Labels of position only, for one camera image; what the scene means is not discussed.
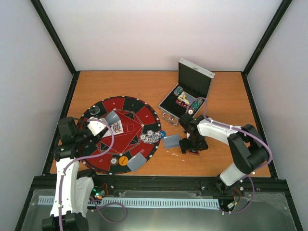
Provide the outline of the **ace of diamonds card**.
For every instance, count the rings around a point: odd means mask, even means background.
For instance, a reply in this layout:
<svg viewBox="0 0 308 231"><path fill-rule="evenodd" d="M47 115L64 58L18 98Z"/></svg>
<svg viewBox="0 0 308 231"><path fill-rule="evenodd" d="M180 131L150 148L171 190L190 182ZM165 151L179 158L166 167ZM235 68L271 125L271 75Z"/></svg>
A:
<svg viewBox="0 0 308 231"><path fill-rule="evenodd" d="M110 130L108 129L108 127L106 127L103 131L105 131L105 133L104 133L104 135L103 135L103 138L104 138L104 137L109 137L109 136L111 136L111 132L110 132Z"/></svg>

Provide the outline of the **poker chip row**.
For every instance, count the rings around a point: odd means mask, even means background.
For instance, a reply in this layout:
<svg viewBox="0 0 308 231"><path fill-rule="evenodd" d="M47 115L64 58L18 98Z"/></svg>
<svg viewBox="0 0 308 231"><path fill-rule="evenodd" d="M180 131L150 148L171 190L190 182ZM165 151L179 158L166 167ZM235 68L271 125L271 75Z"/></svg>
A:
<svg viewBox="0 0 308 231"><path fill-rule="evenodd" d="M196 99L191 106L188 107L188 114L193 115L200 108L203 103L203 99Z"/></svg>
<svg viewBox="0 0 308 231"><path fill-rule="evenodd" d="M176 96L181 95L182 92L183 92L183 88L181 86L177 86L173 91L174 95Z"/></svg>

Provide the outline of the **red black triangular button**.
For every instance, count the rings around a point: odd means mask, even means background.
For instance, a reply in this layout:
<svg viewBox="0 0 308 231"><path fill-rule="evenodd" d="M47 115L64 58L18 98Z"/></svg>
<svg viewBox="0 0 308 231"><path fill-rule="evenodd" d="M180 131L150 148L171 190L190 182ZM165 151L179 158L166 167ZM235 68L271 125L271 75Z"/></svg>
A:
<svg viewBox="0 0 308 231"><path fill-rule="evenodd" d="M199 156L199 152L197 150L189 150L188 151L189 154L193 154L193 155L196 155L196 156Z"/></svg>

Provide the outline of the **aluminium poker chip case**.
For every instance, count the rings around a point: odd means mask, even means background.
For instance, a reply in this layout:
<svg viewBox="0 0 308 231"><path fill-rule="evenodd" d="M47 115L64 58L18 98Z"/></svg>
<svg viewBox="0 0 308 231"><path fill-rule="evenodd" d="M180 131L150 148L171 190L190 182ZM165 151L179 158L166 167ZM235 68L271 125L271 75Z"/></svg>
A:
<svg viewBox="0 0 308 231"><path fill-rule="evenodd" d="M183 91L187 92L196 99L203 99L200 108L191 115L195 117L197 112L205 104L205 99L208 97L215 73L200 67L184 58L178 61L178 83L174 87L181 86ZM175 103L177 96L173 90L161 101L158 108L163 112L162 117L173 125L179 123L180 117L188 113L188 107L185 109Z"/></svg>

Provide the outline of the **orange black poker chip stack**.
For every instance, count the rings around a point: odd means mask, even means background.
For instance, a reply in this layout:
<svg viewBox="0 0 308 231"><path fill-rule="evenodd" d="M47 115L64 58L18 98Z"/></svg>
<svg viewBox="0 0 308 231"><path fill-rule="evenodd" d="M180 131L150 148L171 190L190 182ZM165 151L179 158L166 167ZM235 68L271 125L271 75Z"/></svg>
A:
<svg viewBox="0 0 308 231"><path fill-rule="evenodd" d="M110 160L110 163L111 163L111 165L116 166L116 165L118 164L118 158L113 157L113 158Z"/></svg>

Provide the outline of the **orange big blind button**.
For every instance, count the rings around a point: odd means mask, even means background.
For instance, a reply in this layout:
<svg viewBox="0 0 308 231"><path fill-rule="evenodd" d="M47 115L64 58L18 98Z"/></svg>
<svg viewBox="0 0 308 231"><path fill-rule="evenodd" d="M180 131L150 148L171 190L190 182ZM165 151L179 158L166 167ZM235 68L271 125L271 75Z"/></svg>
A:
<svg viewBox="0 0 308 231"><path fill-rule="evenodd" d="M128 163L128 157L126 157L126 156L121 156L121 157L119 158L118 163L119 163L121 166L126 166L127 163Z"/></svg>

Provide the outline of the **grey card deck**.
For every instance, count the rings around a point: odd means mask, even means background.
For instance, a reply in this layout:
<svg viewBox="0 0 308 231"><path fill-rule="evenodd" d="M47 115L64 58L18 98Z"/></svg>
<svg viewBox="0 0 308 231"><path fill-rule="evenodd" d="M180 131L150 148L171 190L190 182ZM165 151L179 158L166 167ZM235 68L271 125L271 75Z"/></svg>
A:
<svg viewBox="0 0 308 231"><path fill-rule="evenodd" d="M120 117L117 115L117 113L114 110L112 110L105 117L103 117L102 120L103 122L106 122L109 126L112 126L113 124L120 121Z"/></svg>

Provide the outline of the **grey playing card on mat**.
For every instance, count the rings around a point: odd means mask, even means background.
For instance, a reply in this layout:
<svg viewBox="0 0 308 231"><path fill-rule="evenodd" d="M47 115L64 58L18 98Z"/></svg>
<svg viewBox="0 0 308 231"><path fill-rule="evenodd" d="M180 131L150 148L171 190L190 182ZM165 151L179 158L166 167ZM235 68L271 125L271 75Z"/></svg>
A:
<svg viewBox="0 0 308 231"><path fill-rule="evenodd" d="M142 167L147 162L147 159L142 155L141 152L138 152L127 162L127 167L132 172L136 172L140 167Z"/></svg>

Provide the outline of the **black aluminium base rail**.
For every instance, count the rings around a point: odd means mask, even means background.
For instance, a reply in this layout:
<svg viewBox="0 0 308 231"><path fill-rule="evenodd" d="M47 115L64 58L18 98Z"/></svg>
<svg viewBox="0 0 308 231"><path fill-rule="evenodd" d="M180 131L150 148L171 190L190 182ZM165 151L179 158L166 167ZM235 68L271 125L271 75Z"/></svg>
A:
<svg viewBox="0 0 308 231"><path fill-rule="evenodd" d="M219 191L214 177L164 177L164 176L127 176L127 175L98 175L95 186L107 188L109 195L125 191L176 191L200 193L202 196L230 196L233 190L250 192L284 192L289 188L285 180L276 178L253 177L252 181L244 179L233 186L227 186Z"/></svg>

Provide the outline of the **red dice row in case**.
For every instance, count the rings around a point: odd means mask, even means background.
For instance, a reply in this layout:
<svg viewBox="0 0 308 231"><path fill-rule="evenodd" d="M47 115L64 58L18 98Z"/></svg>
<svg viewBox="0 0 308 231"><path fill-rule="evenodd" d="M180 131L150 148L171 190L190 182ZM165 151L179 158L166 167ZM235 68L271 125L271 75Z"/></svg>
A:
<svg viewBox="0 0 308 231"><path fill-rule="evenodd" d="M186 102L179 101L179 100L176 100L175 103L178 104L179 106L185 108L185 109L189 106L189 104L187 104Z"/></svg>

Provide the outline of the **blue white poker chips pile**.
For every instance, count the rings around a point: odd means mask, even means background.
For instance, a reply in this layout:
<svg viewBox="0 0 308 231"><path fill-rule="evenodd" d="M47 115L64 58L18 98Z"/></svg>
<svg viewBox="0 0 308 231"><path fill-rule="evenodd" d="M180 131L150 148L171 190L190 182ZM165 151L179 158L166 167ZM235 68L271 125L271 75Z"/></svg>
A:
<svg viewBox="0 0 308 231"><path fill-rule="evenodd" d="M140 135L140 140L144 143L153 144L158 142L161 139L162 135L159 131L154 132L152 130L149 130L146 132L146 134Z"/></svg>

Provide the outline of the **round red black poker mat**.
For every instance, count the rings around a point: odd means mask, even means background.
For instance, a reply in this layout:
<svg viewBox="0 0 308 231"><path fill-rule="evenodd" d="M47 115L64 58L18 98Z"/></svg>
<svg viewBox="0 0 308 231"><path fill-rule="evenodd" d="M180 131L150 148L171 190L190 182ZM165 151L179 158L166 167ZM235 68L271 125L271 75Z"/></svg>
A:
<svg viewBox="0 0 308 231"><path fill-rule="evenodd" d="M130 172L126 166L119 163L116 166L111 165L110 160L113 157L128 157L130 160L138 152L150 160L157 151L160 140L153 144L144 143L140 140L141 134L147 131L161 131L160 119L155 110L146 102L129 96L116 96L101 100L94 105L99 106L100 112L97 115L91 115L89 108L81 116L81 120L86 122L88 119L96 117L103 118L109 112L114 110L120 117L124 132L104 137L100 142L89 142L83 149L84 156L91 156L83 160L83 164L94 169L101 174L116 175Z"/></svg>

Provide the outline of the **clear dealer button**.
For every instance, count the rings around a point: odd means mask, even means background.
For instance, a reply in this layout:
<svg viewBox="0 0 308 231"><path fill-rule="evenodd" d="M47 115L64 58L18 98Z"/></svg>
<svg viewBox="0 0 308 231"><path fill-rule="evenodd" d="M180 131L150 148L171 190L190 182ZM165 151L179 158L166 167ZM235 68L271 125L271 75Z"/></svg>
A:
<svg viewBox="0 0 308 231"><path fill-rule="evenodd" d="M97 115L100 112L100 108L97 105L93 105L92 107L89 108L89 113L91 115Z"/></svg>

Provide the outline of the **grey playing cards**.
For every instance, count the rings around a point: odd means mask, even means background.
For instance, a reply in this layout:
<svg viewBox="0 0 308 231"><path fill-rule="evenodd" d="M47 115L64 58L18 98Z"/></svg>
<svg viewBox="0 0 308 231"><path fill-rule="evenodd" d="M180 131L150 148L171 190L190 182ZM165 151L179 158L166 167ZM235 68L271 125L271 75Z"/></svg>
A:
<svg viewBox="0 0 308 231"><path fill-rule="evenodd" d="M176 148L180 146L180 135L179 134L165 136L163 140L164 140L165 149Z"/></svg>

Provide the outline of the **blue small blind button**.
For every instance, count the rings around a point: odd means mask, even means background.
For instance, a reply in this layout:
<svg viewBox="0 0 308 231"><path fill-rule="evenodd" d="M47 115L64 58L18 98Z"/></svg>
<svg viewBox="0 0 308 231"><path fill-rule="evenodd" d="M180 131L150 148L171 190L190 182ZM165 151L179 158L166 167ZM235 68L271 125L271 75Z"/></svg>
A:
<svg viewBox="0 0 308 231"><path fill-rule="evenodd" d="M159 131L159 133L160 133L160 138L164 138L166 136L166 132L163 130Z"/></svg>

